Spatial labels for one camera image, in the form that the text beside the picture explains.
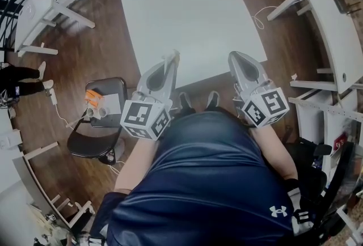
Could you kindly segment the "small white table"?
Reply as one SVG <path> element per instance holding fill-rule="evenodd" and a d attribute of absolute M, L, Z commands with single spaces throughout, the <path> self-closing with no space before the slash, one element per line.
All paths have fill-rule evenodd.
<path fill-rule="evenodd" d="M 95 23 L 77 14 L 73 10 L 58 2 L 58 0 L 26 0 L 21 9 L 16 25 L 14 52 L 32 52 L 57 55 L 58 50 L 40 46 L 26 45 L 26 39 L 39 24 L 55 27 L 56 23 L 47 20 L 46 15 L 55 11 L 89 28 L 95 28 Z"/>

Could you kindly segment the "white table top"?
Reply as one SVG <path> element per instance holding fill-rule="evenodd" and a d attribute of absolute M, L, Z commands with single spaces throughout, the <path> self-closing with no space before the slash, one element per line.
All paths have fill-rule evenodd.
<path fill-rule="evenodd" d="M 243 0 L 121 1 L 141 73 L 174 51 L 177 87 L 228 72 L 232 51 L 267 60 Z"/>

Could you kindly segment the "person's right forearm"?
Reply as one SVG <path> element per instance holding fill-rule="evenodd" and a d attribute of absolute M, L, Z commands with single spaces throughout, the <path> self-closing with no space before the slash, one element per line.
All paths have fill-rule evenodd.
<path fill-rule="evenodd" d="M 273 127 L 252 128 L 250 133 L 267 162 L 284 180 L 298 179 L 296 165 Z"/>

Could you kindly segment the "white desk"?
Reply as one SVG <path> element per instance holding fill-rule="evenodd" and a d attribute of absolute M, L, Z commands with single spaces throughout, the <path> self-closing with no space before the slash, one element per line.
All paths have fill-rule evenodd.
<path fill-rule="evenodd" d="M 284 0 L 268 16 L 272 21 L 299 0 Z M 334 0 L 307 0 L 297 14 L 311 11 L 322 36 L 330 63 L 329 69 L 318 69 L 319 74 L 332 74 L 333 82 L 293 80 L 292 87 L 335 91 L 363 90 L 357 81 L 363 77 L 363 51 L 352 18 L 339 12 Z"/>

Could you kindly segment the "person's navy shirt torso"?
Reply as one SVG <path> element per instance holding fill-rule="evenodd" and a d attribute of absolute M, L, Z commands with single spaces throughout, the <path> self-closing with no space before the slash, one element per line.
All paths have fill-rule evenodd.
<path fill-rule="evenodd" d="M 90 235 L 107 246 L 282 246 L 293 211 L 243 125 L 205 111 L 167 129 L 129 194 L 104 196 Z"/>

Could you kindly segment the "white metal shelf rack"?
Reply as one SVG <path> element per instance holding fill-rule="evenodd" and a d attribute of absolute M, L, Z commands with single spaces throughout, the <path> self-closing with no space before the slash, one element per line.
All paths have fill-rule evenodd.
<path fill-rule="evenodd" d="M 331 146 L 326 153 L 327 156 L 314 163 L 323 168 L 323 172 L 328 174 L 328 180 L 331 181 L 333 168 L 336 167 L 339 157 L 337 152 L 341 149 L 334 151 L 334 140 L 345 132 L 348 137 L 347 142 L 356 143 L 363 148 L 363 113 L 357 110 L 357 91 L 351 90 L 336 104 L 333 103 L 332 94 L 323 90 L 310 90 L 299 97 L 289 98 L 289 102 L 295 105 L 297 112 L 299 138 L 296 141 L 303 138 L 316 145 Z M 363 190 L 363 164 L 357 188 L 351 197 L 361 190 Z M 349 242 L 353 246 L 363 246 L 363 223 L 356 227 L 348 218 L 348 202 L 344 207 L 338 208 L 338 216 L 343 220 L 343 228 L 349 226 L 352 230 Z M 324 242 L 320 245 L 313 245 L 312 242 L 297 243 L 302 246 L 320 246 Z"/>

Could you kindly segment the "red box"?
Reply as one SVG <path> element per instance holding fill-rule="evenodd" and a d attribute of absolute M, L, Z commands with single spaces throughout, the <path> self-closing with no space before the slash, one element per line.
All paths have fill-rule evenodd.
<path fill-rule="evenodd" d="M 341 148 L 341 146 L 346 143 L 348 137 L 347 134 L 345 132 L 343 132 L 340 136 L 338 136 L 335 140 L 334 140 L 334 151 L 338 150 L 339 148 Z"/>

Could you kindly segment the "person's right shoe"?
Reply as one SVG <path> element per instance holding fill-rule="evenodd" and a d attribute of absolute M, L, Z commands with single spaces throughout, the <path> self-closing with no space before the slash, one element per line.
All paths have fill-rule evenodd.
<path fill-rule="evenodd" d="M 217 91 L 212 91 L 208 96 L 206 109 L 217 108 L 220 104 L 220 95 Z"/>

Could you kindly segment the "person's shoe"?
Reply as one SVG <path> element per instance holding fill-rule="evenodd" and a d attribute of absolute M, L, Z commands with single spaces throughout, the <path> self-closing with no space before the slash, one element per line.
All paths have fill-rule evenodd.
<path fill-rule="evenodd" d="M 186 92 L 181 92 L 179 94 L 180 107 L 182 110 L 192 109 L 191 101 Z"/>
<path fill-rule="evenodd" d="M 220 95 L 217 91 L 212 91 L 208 96 L 206 109 L 217 108 L 220 104 Z"/>

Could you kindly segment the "white table frame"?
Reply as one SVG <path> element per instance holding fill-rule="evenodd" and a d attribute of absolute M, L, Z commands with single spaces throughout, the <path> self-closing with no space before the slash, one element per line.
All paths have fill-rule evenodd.
<path fill-rule="evenodd" d="M 38 210 L 47 222 L 57 222 L 60 226 L 72 230 L 85 214 L 95 214 L 91 201 L 87 201 L 83 206 L 78 205 L 75 216 L 67 221 L 60 211 L 70 203 L 70 199 L 67 198 L 59 206 L 55 206 L 54 204 L 60 199 L 60 195 L 58 194 L 52 199 L 48 197 L 29 163 L 31 159 L 57 146 L 59 146 L 58 142 L 53 142 L 27 154 L 21 153 L 20 157 L 13 159 L 12 162 L 23 185 L 33 199 L 34 205 L 31 205 L 30 208 Z"/>

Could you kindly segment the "black chair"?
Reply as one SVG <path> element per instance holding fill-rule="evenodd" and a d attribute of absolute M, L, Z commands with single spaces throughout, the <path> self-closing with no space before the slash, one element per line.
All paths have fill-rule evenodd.
<path fill-rule="evenodd" d="M 93 90 L 102 96 L 115 95 L 119 102 L 119 109 L 123 110 L 128 98 L 126 81 L 121 77 L 93 80 L 86 84 L 87 90 Z M 125 150 L 124 140 L 121 138 L 122 126 L 120 125 L 122 113 L 108 114 L 97 119 L 91 117 L 79 120 L 67 140 L 67 148 L 74 156 L 97 159 L 103 164 L 114 165 L 121 158 Z M 116 129 L 110 135 L 101 137 L 87 136 L 77 132 L 80 124 L 90 124 L 92 128 Z"/>

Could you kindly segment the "person's left shoe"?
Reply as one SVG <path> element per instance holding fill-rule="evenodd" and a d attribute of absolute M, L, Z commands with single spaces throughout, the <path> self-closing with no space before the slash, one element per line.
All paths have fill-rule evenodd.
<path fill-rule="evenodd" d="M 179 94 L 180 107 L 182 110 L 192 109 L 191 101 L 186 92 L 181 92 Z"/>

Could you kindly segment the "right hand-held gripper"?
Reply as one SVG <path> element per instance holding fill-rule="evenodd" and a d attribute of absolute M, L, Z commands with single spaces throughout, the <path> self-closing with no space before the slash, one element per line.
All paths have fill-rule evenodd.
<path fill-rule="evenodd" d="M 233 98 L 239 118 L 250 128 L 271 125 L 289 112 L 289 105 L 280 87 L 267 80 L 266 72 L 256 59 L 238 51 L 228 57 L 237 95 Z"/>

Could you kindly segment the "person's left forearm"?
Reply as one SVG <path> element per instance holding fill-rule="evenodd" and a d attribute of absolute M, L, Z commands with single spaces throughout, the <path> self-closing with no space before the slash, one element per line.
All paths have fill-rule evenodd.
<path fill-rule="evenodd" d="M 129 194 L 145 177 L 152 165 L 159 141 L 139 139 L 123 165 L 114 192 Z"/>

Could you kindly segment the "orange packet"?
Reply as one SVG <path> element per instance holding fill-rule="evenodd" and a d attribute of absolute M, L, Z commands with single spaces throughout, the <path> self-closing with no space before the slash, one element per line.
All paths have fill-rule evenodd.
<path fill-rule="evenodd" d="M 85 102 L 93 108 L 97 108 L 104 97 L 94 90 L 86 90 Z"/>

